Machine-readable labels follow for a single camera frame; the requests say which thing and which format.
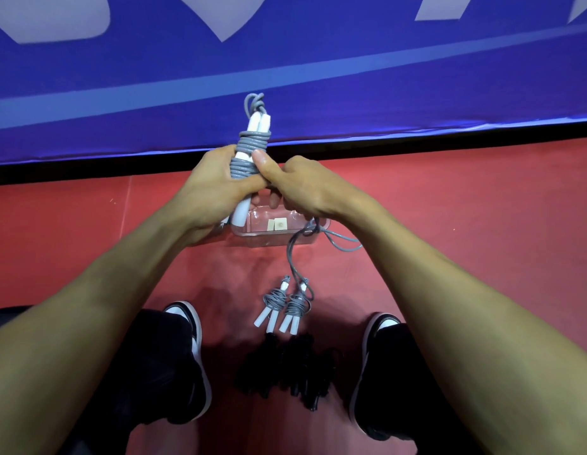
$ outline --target shoe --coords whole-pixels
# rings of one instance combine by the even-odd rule
[[[199,315],[194,307],[187,301],[176,301],[167,306],[163,311],[177,314],[183,318],[186,318],[192,327],[192,356],[199,365],[200,372],[203,377],[203,389],[195,389],[192,397],[192,401],[194,402],[190,402],[190,405],[200,408],[200,412],[196,414],[194,418],[192,418],[192,420],[196,420],[205,412],[207,412],[207,409],[211,405],[211,385],[207,379],[203,362],[200,359],[200,345],[203,340],[203,331],[200,328]]]
[[[392,314],[376,313],[369,321],[369,324],[365,329],[365,335],[363,336],[363,368],[361,369],[361,376],[359,377],[357,386],[355,387],[355,390],[352,393],[352,398],[350,399],[349,415],[350,421],[352,421],[352,423],[357,428],[375,440],[387,440],[390,438],[390,435],[376,431],[363,422],[363,416],[358,411],[357,405],[359,388],[361,386],[361,382],[363,381],[363,373],[365,372],[365,366],[367,365],[367,358],[369,356],[369,352],[371,352],[373,340],[375,339],[376,334],[380,329],[395,326],[400,323],[401,321],[399,321],[399,319]]]

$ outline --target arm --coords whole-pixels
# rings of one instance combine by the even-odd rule
[[[281,171],[254,154],[290,206],[362,242],[450,403],[488,452],[587,453],[587,353],[414,236],[319,163]]]
[[[0,454],[52,454],[85,408],[131,321],[187,245],[260,176],[229,178],[234,148],[209,152],[163,208],[53,297],[0,328]]]

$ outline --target gray cable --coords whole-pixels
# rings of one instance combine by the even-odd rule
[[[283,278],[282,282],[289,282],[290,276],[287,275]],[[264,304],[273,311],[281,311],[287,304],[287,294],[280,287],[271,290],[267,293],[264,298]]]
[[[289,300],[289,303],[287,304],[287,309],[285,310],[286,314],[291,314],[292,316],[302,317],[304,314],[308,313],[312,309],[312,302],[315,299],[315,291],[312,290],[312,288],[310,287],[310,284],[308,283],[308,279],[303,277],[300,274],[300,272],[297,271],[297,268],[293,264],[293,246],[295,245],[295,242],[297,241],[298,237],[300,237],[301,235],[311,236],[311,235],[314,235],[315,233],[321,233],[321,232],[325,233],[325,236],[328,238],[329,242],[331,244],[333,244],[333,246],[339,251],[354,252],[354,251],[358,251],[360,248],[363,247],[362,244],[359,244],[356,247],[352,247],[350,249],[347,249],[345,247],[341,247],[341,246],[337,245],[332,238],[333,236],[335,236],[337,238],[342,238],[343,240],[346,240],[346,241],[350,241],[351,243],[358,243],[359,240],[356,238],[349,238],[349,237],[340,235],[339,233],[336,233],[331,230],[323,228],[319,223],[319,219],[317,219],[316,217],[313,218],[310,222],[306,223],[306,226],[304,228],[296,231],[293,234],[293,236],[291,236],[291,238],[289,239],[289,242],[287,243],[287,260],[289,262],[289,268],[291,269],[291,274],[293,275],[293,280],[296,282],[297,292],[289,297],[290,300]],[[300,285],[302,284],[302,282],[306,284],[306,290],[308,290],[308,292],[310,292],[310,297],[308,297],[307,295],[305,295],[304,292],[302,292],[302,290],[300,288]]]
[[[252,93],[245,97],[244,105],[247,118],[251,118],[255,112],[266,113],[263,98],[264,93]],[[246,153],[249,156],[252,155],[254,150],[263,150],[265,152],[270,134],[270,131],[242,131],[239,133],[239,143],[236,145],[236,151]],[[230,161],[230,176],[233,179],[244,179],[257,173],[259,173],[258,168],[251,161],[241,160],[239,158],[233,158]]]

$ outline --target person's right arm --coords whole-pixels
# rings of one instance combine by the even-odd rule
[[[441,389],[487,452],[587,454],[586,352],[319,163],[295,157],[281,169],[253,156],[289,207],[341,221],[359,238]]]

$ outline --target person's left arm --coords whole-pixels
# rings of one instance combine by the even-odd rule
[[[184,247],[266,181],[232,180],[234,146],[208,152],[172,200],[82,275],[0,328],[0,454],[52,454],[136,314]]]

